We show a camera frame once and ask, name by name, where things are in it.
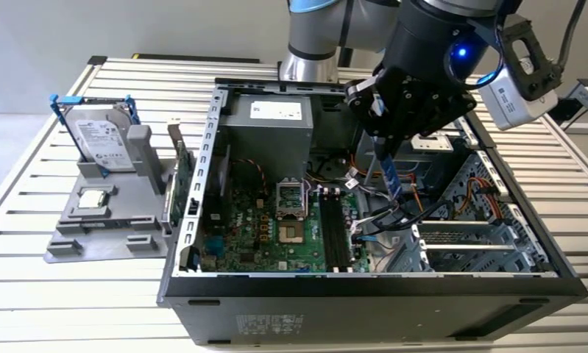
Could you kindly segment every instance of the black cable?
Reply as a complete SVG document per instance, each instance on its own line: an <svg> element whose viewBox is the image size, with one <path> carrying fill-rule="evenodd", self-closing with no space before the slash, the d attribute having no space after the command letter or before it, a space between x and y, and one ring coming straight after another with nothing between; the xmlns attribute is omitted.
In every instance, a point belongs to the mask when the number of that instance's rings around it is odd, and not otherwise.
<svg viewBox="0 0 588 353"><path fill-rule="evenodd" d="M364 234L360 236L372 236L372 235L380 234L382 232L388 232L388 231L397 232L400 230L409 229L413 224L418 223L424 218L429 217L441 206L448 207L448 214L449 215L452 215L454 213L454 210L453 210L454 204L449 200L440 200L434 204L432 204L429 208L426 208L416 217L409 219L406 222L404 222L404 223L400 223L398 221L392 222L390 224L388 224L382 227L378 227L378 230L374 230L372 233Z"/></svg>
<svg viewBox="0 0 588 353"><path fill-rule="evenodd" d="M557 57L557 66L564 71L564 66L568 61L568 54L570 52L570 42L574 34L574 28L577 27L578 17L586 5L586 0L577 0L574 9L572 10L570 20L568 20L566 30L564 31L564 38L561 39L560 56Z"/></svg>
<svg viewBox="0 0 588 353"><path fill-rule="evenodd" d="M477 90L478 88L485 87L486 85L489 85L494 79L497 79L500 72L502 71L504 68L504 53L502 53L502 45L500 44L500 32L502 31L502 25L505 22L505 15L496 15L493 18L493 35L496 38L496 42L497 42L497 46L498 46L498 63L497 63L497 69L494 70L493 73L485 75L489 76L488 79L481 82L477 83L476 85L469 85L466 84L464 81L461 81L460 79L457 79L457 75L454 73L454 70L452 69L452 63L450 63L450 56L452 56L452 52L454 51L454 47L456 44L453 43L448 49L446 52L444 54L444 72L446 74L446 77L450 79L452 83L461 87L464 90Z"/></svg>
<svg viewBox="0 0 588 353"><path fill-rule="evenodd" d="M570 125L574 124L574 122L578 120L578 118L581 118L581 116L582 116L584 114L586 114L586 113L588 113L588 110L586 110L585 112L582 112L581 114L578 114L578 115L572 119L570 123L569 123L569 124L561 129L561 131L562 131L562 132L566 131L568 128L570 127Z"/></svg>

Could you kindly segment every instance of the green circuit board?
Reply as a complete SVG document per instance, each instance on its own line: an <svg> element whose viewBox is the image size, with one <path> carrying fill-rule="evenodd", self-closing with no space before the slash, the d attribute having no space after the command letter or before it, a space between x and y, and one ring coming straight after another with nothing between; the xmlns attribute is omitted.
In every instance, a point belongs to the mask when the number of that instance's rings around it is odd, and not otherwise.
<svg viewBox="0 0 588 353"><path fill-rule="evenodd" d="M344 211L344 236L346 222L358 214L356 198L346 193L340 200ZM258 207L254 196L242 190L232 192L229 226L214 235L216 247L206 239L206 256L202 270L217 272L325 272L321 215L316 193L308 196L308 215L304 221L274 218L274 198L262 200ZM365 250L352 263L352 270L368 271Z"/></svg>

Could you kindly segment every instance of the table surface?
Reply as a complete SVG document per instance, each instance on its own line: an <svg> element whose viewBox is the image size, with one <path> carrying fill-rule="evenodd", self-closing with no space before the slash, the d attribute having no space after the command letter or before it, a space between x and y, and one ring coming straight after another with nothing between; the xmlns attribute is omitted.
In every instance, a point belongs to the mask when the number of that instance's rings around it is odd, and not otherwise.
<svg viewBox="0 0 588 353"><path fill-rule="evenodd" d="M368 70L342 69L341 81ZM214 77L274 79L274 65L108 59L88 65L69 94L136 99L150 144L172 156L168 118L181 119L188 147L201 140ZM588 287L588 160L549 118L500 132L478 96L478 117L500 154ZM156 308L164 259L46 265L46 243L75 181L77 150L51 116L0 188L0 352L67 349L129 352L200 349L172 310ZM265 346L246 351L442 352L425 346ZM462 352L588 352L588 299L493 343Z"/></svg>

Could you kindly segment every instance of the metal slat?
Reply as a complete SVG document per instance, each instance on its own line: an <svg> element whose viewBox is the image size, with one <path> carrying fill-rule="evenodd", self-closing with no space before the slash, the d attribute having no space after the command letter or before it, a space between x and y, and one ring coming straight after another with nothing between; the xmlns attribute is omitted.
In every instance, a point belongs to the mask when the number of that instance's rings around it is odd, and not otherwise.
<svg viewBox="0 0 588 353"><path fill-rule="evenodd" d="M529 164L529 163L513 163L513 162L508 162L509 168L512 168L512 170L529 170L529 171L581 171L581 166L578 166L577 164L556 164L556 163L550 163L550 164L545 164L545 163L540 163L540 164Z"/></svg>
<svg viewBox="0 0 588 353"><path fill-rule="evenodd" d="M520 138L509 138L509 139L497 138L496 140L493 140L493 142L496 143L497 148L506 145L512 145L512 146L520 146L520 145L558 146L560 145L560 143L556 140L533 140L533 139L520 139Z"/></svg>
<svg viewBox="0 0 588 353"><path fill-rule="evenodd" d="M569 232L569 229L558 222L564 223L580 221L573 218L542 218L546 229L556 238L557 245L566 256L585 255L588 256L588 232ZM574 270L581 274L588 271L588 265L576 265Z"/></svg>
<svg viewBox="0 0 588 353"><path fill-rule="evenodd" d="M518 331L518 333L542 332L588 332L588 316L548 316Z"/></svg>
<svg viewBox="0 0 588 353"><path fill-rule="evenodd" d="M582 178L532 178L517 176L516 181L520 184L558 184L558 185L588 185L588 177Z"/></svg>
<svg viewBox="0 0 588 353"><path fill-rule="evenodd" d="M588 202L532 202L532 205L544 216L588 216Z"/></svg>
<svg viewBox="0 0 588 353"><path fill-rule="evenodd" d="M19 215L0 215L0 232L46 232L55 230L55 223L59 219L59 213Z"/></svg>
<svg viewBox="0 0 588 353"><path fill-rule="evenodd" d="M581 315L588 315L588 304L573 304L553 314L553 316L581 316Z"/></svg>
<svg viewBox="0 0 588 353"><path fill-rule="evenodd" d="M497 151L544 151L566 153L566 150L562 149L561 146L518 146L512 144L497 145Z"/></svg>
<svg viewBox="0 0 588 353"><path fill-rule="evenodd" d="M549 151L534 151L534 150L500 150L498 154L502 158L505 157L544 157L544 158L565 158L568 153L565 151L549 152Z"/></svg>
<svg viewBox="0 0 588 353"><path fill-rule="evenodd" d="M18 189L22 193L70 193L75 177L34 177L23 180Z"/></svg>
<svg viewBox="0 0 588 353"><path fill-rule="evenodd" d="M544 171L513 171L514 177L538 178L544 177ZM549 177L561 179L585 179L588 176L577 171L552 171Z"/></svg>
<svg viewBox="0 0 588 353"><path fill-rule="evenodd" d="M101 318L108 325L178 324L172 310L150 308L90 309L90 310L18 310L0 311L0 327L33 327L43 322L43 327L90 326L100 324Z"/></svg>
<svg viewBox="0 0 588 353"><path fill-rule="evenodd" d="M181 324L170 325L94 325L71 327L0 327L0 342L27 340L104 340L108 338L138 339L186 337Z"/></svg>
<svg viewBox="0 0 588 353"><path fill-rule="evenodd" d="M544 218L554 235L588 235L588 218Z"/></svg>
<svg viewBox="0 0 588 353"><path fill-rule="evenodd" d="M49 240L50 233L0 235L0 256L42 255Z"/></svg>
<svg viewBox="0 0 588 353"><path fill-rule="evenodd" d="M529 135L529 134L514 134L513 132L492 132L489 134L490 138L494 142L498 140L509 140L509 139L520 139L520 140L556 140L556 138L550 135Z"/></svg>
<svg viewBox="0 0 588 353"><path fill-rule="evenodd" d="M181 91L170 91L170 90L130 90L130 89L102 89L102 88L88 88L85 96L86 97L98 97L98 98L120 98L130 95L133 99L140 102L144 99L149 100L170 100L170 101L209 101L210 93L196 93L192 92L186 94L186 92Z"/></svg>
<svg viewBox="0 0 588 353"><path fill-rule="evenodd" d="M9 200L11 211L42 211L61 213L69 195L15 195Z"/></svg>
<svg viewBox="0 0 588 353"><path fill-rule="evenodd" d="M525 195L532 202L549 200L549 201L588 201L588 193L548 193L540 191L525 191Z"/></svg>
<svg viewBox="0 0 588 353"><path fill-rule="evenodd" d="M202 82L213 83L221 75L213 74L174 74L166 72L136 72L136 71L110 71L101 70L96 76L98 79L125 79L140 81L161 81L161 82ZM260 79L261 77L248 76L246 74L229 74L225 77L230 79ZM264 76L264 79L272 79L270 76Z"/></svg>
<svg viewBox="0 0 588 353"><path fill-rule="evenodd" d="M213 74L225 77L229 74L233 75L252 75L253 77L268 76L273 78L276 76L274 66L268 65L252 65L252 64L232 64L232 65L212 65L209 63L192 63L185 65L184 63L141 63L140 61L132 61L129 63L114 63L112 61L104 63L101 67L105 70L118 71L146 71L146 72L168 72L168 73L192 73L192 74Z"/></svg>
<svg viewBox="0 0 588 353"><path fill-rule="evenodd" d="M129 90L178 90L185 92L210 92L214 84L194 82L156 82L156 81L134 81L126 79L93 79L89 90L92 88L118 88Z"/></svg>
<svg viewBox="0 0 588 353"><path fill-rule="evenodd" d="M545 158L532 158L532 157L505 157L504 161L506 164L526 164L526 165L534 165L536 168L538 168L541 165L561 165L562 167L566 167L569 165L573 165L576 168L581 167L574 163L573 159L570 158L557 158L557 159L545 159Z"/></svg>
<svg viewBox="0 0 588 353"><path fill-rule="evenodd" d="M522 191L540 191L550 193L588 193L588 186L568 186L568 185L521 185Z"/></svg>

